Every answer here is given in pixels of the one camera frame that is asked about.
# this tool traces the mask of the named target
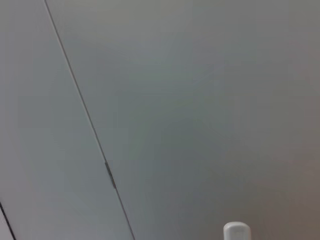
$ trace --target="dark line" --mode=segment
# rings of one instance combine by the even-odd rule
[[[128,226],[129,226],[129,230],[130,230],[131,236],[132,236],[133,240],[136,240],[135,235],[134,235],[134,231],[133,231],[133,229],[132,229],[132,227],[131,227],[131,224],[130,224],[130,222],[129,222],[129,219],[128,219],[128,215],[127,215],[127,213],[126,213],[126,211],[125,211],[125,208],[124,208],[124,205],[123,205],[123,203],[122,203],[120,194],[119,194],[118,189],[117,189],[117,187],[116,187],[115,180],[114,180],[114,178],[113,178],[113,176],[112,176],[111,169],[110,169],[109,164],[108,164],[108,162],[107,162],[105,153],[104,153],[104,151],[103,151],[103,149],[102,149],[102,146],[101,146],[101,143],[100,143],[100,141],[99,141],[99,138],[98,138],[96,129],[95,129],[95,127],[94,127],[94,124],[93,124],[93,122],[92,122],[92,120],[91,120],[91,117],[90,117],[90,115],[89,115],[88,108],[87,108],[87,106],[86,106],[86,104],[85,104],[84,97],[83,97],[82,94],[81,94],[79,85],[78,85],[77,80],[76,80],[76,76],[75,76],[75,74],[74,74],[74,71],[72,70],[72,67],[71,67],[69,58],[68,58],[68,56],[67,56],[67,52],[66,52],[65,47],[64,47],[64,45],[63,45],[63,43],[62,43],[62,40],[61,40],[60,35],[59,35],[59,33],[58,33],[57,26],[56,26],[56,24],[55,24],[55,22],[54,22],[54,18],[53,18],[52,14],[51,14],[51,11],[50,11],[50,9],[49,9],[49,5],[48,5],[48,3],[47,3],[47,0],[43,0],[43,1],[44,1],[46,10],[47,10],[47,12],[48,12],[48,14],[49,14],[49,18],[50,18],[51,24],[52,24],[52,26],[53,26],[53,29],[54,29],[55,35],[56,35],[56,37],[57,37],[57,40],[58,40],[58,42],[59,42],[59,45],[60,45],[60,47],[61,47],[62,53],[63,53],[64,58],[65,58],[65,60],[66,60],[67,66],[68,66],[68,68],[69,68],[71,77],[72,77],[73,82],[74,82],[74,84],[75,84],[76,90],[77,90],[78,95],[79,95],[79,97],[80,97],[81,103],[82,103],[83,108],[84,108],[84,110],[85,110],[86,116],[87,116],[88,121],[89,121],[89,123],[90,123],[91,129],[92,129],[92,131],[93,131],[95,140],[96,140],[96,142],[97,142],[97,144],[98,144],[98,148],[99,148],[100,153],[101,153],[101,155],[102,155],[102,157],[103,157],[103,159],[104,159],[104,164],[105,164],[105,166],[107,167],[108,173],[110,174],[111,181],[112,181],[112,185],[113,185],[113,187],[114,187],[114,189],[115,189],[115,191],[116,191],[116,195],[117,195],[117,197],[118,197],[118,199],[119,199],[119,202],[120,202],[120,204],[121,204],[121,208],[122,208],[122,211],[123,211],[123,213],[124,213],[125,220],[126,220]]]
[[[17,239],[16,239],[16,236],[15,236],[15,234],[14,234],[14,231],[13,231],[12,228],[11,228],[11,225],[10,225],[10,223],[9,223],[9,220],[8,220],[8,218],[7,218],[7,215],[6,215],[6,213],[5,213],[5,210],[4,210],[4,208],[2,207],[1,202],[0,202],[0,209],[1,209],[1,212],[2,212],[2,214],[3,214],[3,216],[4,216],[5,222],[6,222],[7,226],[8,226],[8,228],[9,228],[9,231],[10,231],[10,233],[11,233],[11,236],[12,236],[13,240],[17,240]]]

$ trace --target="metal hinge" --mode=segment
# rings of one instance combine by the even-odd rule
[[[110,176],[110,179],[111,179],[111,182],[112,182],[112,185],[115,189],[117,189],[117,186],[116,186],[116,183],[115,183],[115,180],[114,180],[114,177],[112,176],[112,173],[111,173],[111,170],[110,170],[110,167],[109,167],[109,164],[105,161],[104,162],[105,166],[106,166],[106,170],[108,171],[108,174]]]

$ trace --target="cabinet door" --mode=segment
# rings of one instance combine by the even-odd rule
[[[47,0],[137,240],[320,237],[320,2]]]
[[[132,240],[42,0],[0,2],[0,201],[17,240]]]

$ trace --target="white cabinet door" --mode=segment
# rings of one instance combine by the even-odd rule
[[[137,240],[320,238],[320,1],[47,1]]]
[[[17,240],[132,240],[42,0],[0,1],[0,201]]]

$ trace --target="wardrobe door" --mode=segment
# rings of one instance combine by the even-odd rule
[[[319,239],[319,1],[47,2],[137,240]]]

